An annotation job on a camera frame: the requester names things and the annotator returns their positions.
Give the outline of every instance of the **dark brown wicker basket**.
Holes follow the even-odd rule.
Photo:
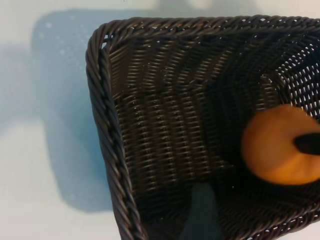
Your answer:
[[[251,116],[286,103],[320,116],[320,22],[306,17],[131,18],[101,25],[86,73],[123,240],[176,240],[194,183],[210,182],[227,240],[270,240],[319,220],[319,183],[252,176]]]

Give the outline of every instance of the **tabletop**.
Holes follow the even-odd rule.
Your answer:
[[[130,17],[318,18],[318,0],[0,1],[0,239],[119,240],[85,51]],[[320,223],[281,240],[319,239]]]

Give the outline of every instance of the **dark object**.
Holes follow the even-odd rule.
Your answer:
[[[271,240],[318,221],[320,184],[275,186],[240,155],[255,114],[320,116],[320,22],[306,17],[131,18],[100,26],[86,73],[123,240],[176,240],[191,187],[210,181],[227,240]]]
[[[188,218],[180,240],[223,240],[215,193],[208,183],[192,188]]]
[[[320,155],[320,132],[298,136],[294,144],[304,154]]]

